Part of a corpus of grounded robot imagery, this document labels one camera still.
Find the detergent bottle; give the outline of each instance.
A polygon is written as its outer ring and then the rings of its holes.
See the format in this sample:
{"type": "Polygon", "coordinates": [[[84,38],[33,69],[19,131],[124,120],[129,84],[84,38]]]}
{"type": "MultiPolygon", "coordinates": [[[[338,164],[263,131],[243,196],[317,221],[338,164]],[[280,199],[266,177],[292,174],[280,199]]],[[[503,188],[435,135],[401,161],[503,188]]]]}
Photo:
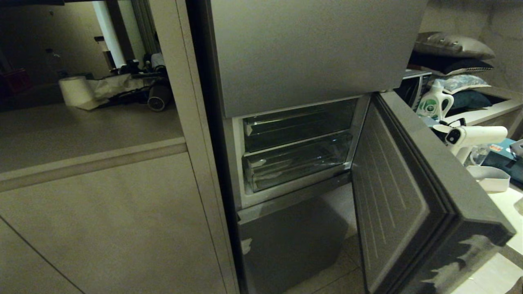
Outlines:
{"type": "Polygon", "coordinates": [[[419,102],[416,114],[419,116],[431,117],[435,120],[442,120],[454,103],[454,97],[443,93],[443,86],[441,80],[436,79],[430,88],[430,91],[423,95],[419,102]],[[448,100],[445,109],[443,109],[443,102],[448,100]]]}

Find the shelf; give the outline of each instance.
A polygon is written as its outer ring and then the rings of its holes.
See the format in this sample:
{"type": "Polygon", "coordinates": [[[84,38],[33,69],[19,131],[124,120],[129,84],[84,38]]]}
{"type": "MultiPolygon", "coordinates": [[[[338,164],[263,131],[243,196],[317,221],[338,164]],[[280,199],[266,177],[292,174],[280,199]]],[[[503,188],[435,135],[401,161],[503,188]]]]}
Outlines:
{"type": "Polygon", "coordinates": [[[346,161],[349,131],[244,157],[244,174],[253,192],[319,172],[346,161]]]}
{"type": "Polygon", "coordinates": [[[357,99],[243,119],[245,151],[257,152],[350,128],[357,99]]]}
{"type": "Polygon", "coordinates": [[[174,105],[84,111],[54,104],[0,113],[0,180],[184,144],[174,105]]]}
{"type": "Polygon", "coordinates": [[[521,109],[523,107],[523,94],[513,92],[498,87],[484,87],[476,88],[474,91],[506,99],[504,102],[496,103],[492,106],[485,107],[479,110],[466,111],[457,115],[449,116],[445,118],[446,122],[465,118],[468,126],[478,125],[479,123],[488,121],[498,116],[507,114],[514,110],[521,109]]]}

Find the paper towel roll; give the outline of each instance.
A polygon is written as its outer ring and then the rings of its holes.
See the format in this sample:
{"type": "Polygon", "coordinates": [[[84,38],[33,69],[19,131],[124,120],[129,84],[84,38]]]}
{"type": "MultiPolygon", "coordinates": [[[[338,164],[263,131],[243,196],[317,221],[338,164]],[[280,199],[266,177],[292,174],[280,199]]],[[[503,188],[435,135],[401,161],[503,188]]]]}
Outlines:
{"type": "Polygon", "coordinates": [[[66,77],[58,81],[66,105],[79,106],[93,101],[95,94],[84,76],[66,77]]]}

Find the box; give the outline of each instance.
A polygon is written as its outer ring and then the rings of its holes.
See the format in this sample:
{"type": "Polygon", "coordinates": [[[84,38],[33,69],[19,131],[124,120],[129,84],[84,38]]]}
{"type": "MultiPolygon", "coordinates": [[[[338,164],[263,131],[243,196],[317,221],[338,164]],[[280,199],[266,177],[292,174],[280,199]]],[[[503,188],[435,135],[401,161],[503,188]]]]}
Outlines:
{"type": "Polygon", "coordinates": [[[19,69],[0,74],[0,83],[7,89],[9,95],[15,95],[32,87],[26,70],[19,69]]]}
{"type": "Polygon", "coordinates": [[[514,140],[505,139],[498,144],[490,144],[491,152],[482,165],[497,167],[510,175],[510,182],[523,187],[523,159],[516,159],[510,151],[514,140]]]}

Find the freezer drawer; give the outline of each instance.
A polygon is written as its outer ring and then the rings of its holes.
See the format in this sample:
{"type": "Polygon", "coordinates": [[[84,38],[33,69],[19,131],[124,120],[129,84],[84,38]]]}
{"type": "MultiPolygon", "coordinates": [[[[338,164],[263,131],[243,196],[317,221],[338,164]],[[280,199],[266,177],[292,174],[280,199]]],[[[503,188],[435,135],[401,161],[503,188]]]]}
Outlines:
{"type": "Polygon", "coordinates": [[[349,174],[320,182],[238,212],[249,293],[280,294],[331,266],[348,222],[338,203],[349,174]]]}
{"type": "Polygon", "coordinates": [[[254,152],[349,129],[357,99],[243,119],[245,151],[254,152]]]}
{"type": "Polygon", "coordinates": [[[243,157],[253,192],[343,164],[352,141],[349,131],[243,157]]]}

